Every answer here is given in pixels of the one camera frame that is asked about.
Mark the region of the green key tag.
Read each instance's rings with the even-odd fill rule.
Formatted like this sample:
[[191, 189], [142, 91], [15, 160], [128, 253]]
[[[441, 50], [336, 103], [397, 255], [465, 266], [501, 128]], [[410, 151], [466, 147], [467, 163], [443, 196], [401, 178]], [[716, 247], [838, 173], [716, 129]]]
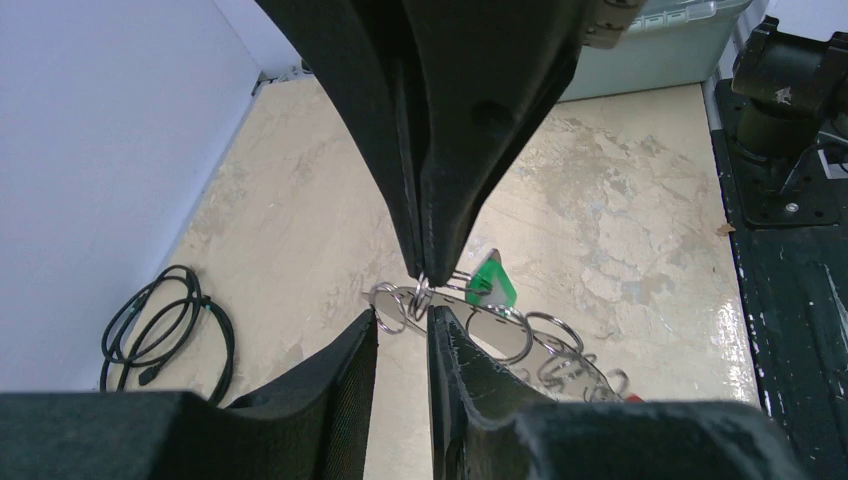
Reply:
[[514, 307], [518, 294], [507, 274], [498, 249], [491, 249], [470, 273], [465, 300], [473, 305]]

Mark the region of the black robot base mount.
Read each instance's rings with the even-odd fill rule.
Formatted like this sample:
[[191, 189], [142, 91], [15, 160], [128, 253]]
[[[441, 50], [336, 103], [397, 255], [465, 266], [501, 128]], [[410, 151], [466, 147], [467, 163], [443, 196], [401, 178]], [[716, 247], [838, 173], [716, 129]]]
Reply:
[[771, 222], [774, 210], [743, 209], [746, 180], [737, 161], [735, 130], [746, 100], [727, 80], [714, 90], [721, 126], [711, 139], [758, 400], [785, 432], [799, 463], [813, 479], [847, 476], [847, 182], [829, 179], [821, 166], [799, 183], [832, 198], [822, 206], [795, 198], [797, 214], [833, 223]]

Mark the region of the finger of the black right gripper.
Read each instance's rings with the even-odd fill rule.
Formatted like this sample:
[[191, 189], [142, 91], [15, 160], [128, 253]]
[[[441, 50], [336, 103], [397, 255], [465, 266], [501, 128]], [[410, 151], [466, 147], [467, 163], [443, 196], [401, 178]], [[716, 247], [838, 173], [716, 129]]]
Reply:
[[341, 116], [393, 222], [407, 273], [423, 270], [406, 92], [408, 22], [400, 1], [261, 1]]

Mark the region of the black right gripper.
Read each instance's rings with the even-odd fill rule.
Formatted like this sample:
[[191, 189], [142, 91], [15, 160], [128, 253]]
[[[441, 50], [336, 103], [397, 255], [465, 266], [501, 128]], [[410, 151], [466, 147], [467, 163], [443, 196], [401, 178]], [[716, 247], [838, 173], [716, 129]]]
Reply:
[[429, 120], [418, 180], [431, 285], [451, 277], [483, 203], [570, 82], [582, 44], [612, 49], [645, 3], [405, 2]]

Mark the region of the metal key organizer ring plate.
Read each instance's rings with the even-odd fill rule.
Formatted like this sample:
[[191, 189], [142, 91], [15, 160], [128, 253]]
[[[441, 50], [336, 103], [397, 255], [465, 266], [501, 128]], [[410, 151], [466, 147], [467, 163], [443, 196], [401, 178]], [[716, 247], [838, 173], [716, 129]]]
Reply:
[[621, 402], [628, 399], [630, 378], [621, 369], [602, 371], [597, 356], [585, 349], [577, 331], [541, 311], [522, 312], [490, 299], [470, 298], [467, 285], [432, 287], [421, 277], [414, 286], [390, 281], [374, 284], [361, 298], [378, 313], [378, 326], [389, 335], [426, 333], [430, 307], [445, 307], [459, 330], [496, 363], [523, 383], [560, 401]]

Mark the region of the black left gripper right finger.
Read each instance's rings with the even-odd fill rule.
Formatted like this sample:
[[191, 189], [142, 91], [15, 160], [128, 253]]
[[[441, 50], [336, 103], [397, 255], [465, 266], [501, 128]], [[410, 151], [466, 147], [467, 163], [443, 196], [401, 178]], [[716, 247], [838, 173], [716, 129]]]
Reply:
[[437, 479], [804, 479], [777, 426], [734, 402], [558, 403], [427, 314]]

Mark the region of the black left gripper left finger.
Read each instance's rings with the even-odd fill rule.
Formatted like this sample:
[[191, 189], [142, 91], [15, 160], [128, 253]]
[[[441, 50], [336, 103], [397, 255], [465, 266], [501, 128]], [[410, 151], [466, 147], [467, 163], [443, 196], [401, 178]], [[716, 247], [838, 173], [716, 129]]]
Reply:
[[360, 479], [376, 317], [226, 408], [188, 391], [5, 394], [5, 479]]

